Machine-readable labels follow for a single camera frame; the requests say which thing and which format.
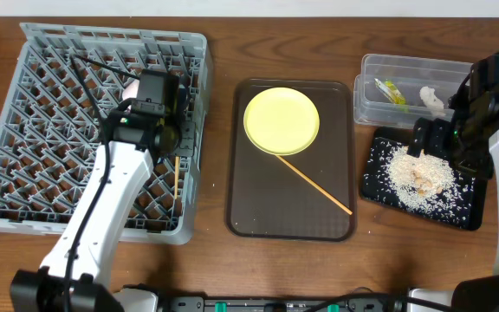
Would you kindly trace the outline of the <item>rice leftovers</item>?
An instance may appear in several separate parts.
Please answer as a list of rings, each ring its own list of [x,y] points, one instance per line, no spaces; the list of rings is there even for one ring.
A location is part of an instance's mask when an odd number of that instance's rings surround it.
[[[407,146],[397,150],[388,165],[391,182],[406,204],[425,200],[454,184],[453,170],[445,160],[421,155],[419,158],[407,154]]]

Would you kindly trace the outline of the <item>green snack wrapper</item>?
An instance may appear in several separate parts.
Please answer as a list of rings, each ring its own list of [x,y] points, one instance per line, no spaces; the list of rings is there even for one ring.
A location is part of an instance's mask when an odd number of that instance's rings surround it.
[[[393,104],[405,106],[406,99],[398,90],[396,85],[388,80],[374,79],[376,88]]]

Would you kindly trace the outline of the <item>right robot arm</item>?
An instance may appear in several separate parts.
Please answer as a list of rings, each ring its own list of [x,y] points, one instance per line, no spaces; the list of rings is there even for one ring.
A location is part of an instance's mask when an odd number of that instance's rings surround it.
[[[413,289],[410,311],[499,311],[499,84],[471,90],[454,99],[451,121],[421,118],[413,128],[408,153],[443,157],[451,167],[475,178],[496,177],[498,239],[493,274],[459,283],[452,291]]]

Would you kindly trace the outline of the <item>white tissue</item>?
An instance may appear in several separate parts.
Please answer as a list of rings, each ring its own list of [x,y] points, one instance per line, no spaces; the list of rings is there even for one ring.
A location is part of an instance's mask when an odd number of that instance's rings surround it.
[[[419,97],[434,117],[444,117],[444,103],[435,95],[435,89],[427,86],[419,90]]]

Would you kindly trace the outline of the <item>white bowl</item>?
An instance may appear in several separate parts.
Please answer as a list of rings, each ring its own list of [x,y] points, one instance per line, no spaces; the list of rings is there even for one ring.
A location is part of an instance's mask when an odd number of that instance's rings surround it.
[[[140,80],[134,80],[122,93],[122,100],[135,99],[138,95]]]

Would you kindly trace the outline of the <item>yellow plate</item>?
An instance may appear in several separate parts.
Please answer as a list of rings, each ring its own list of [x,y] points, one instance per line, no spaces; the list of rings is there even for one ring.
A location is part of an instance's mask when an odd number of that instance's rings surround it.
[[[260,150],[278,156],[309,147],[320,129],[315,104],[292,88],[269,88],[255,95],[243,113],[243,128]]]

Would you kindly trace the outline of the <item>wooden chopstick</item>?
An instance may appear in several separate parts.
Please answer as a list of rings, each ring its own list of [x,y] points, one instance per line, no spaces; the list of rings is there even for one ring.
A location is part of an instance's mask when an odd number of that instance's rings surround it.
[[[174,189],[173,189],[174,190],[173,198],[175,200],[178,198],[179,165],[180,165],[180,157],[175,156]]]
[[[305,175],[303,172],[301,172],[295,166],[293,166],[292,164],[290,164],[289,162],[287,162],[287,160],[285,160],[282,156],[276,155],[276,158],[279,159],[290,170],[292,170],[294,173],[296,173],[299,177],[301,177],[307,183],[309,183],[314,189],[316,189],[318,192],[320,192],[323,196],[325,196],[330,201],[332,201],[334,204],[336,204],[338,207],[340,207],[348,215],[353,215],[353,212],[349,208],[347,208],[344,204],[342,204],[337,198],[335,198],[329,192],[327,192],[326,190],[324,190],[321,186],[319,186],[317,183],[315,183],[311,178],[309,178],[307,175]]]

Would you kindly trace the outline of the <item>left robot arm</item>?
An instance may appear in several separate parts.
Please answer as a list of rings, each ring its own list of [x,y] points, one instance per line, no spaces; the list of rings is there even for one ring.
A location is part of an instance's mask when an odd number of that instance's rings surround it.
[[[113,110],[101,123],[94,169],[73,217],[38,271],[10,285],[15,311],[156,311],[143,285],[113,293],[112,261],[127,217],[159,159],[191,156],[196,125],[183,114]]]

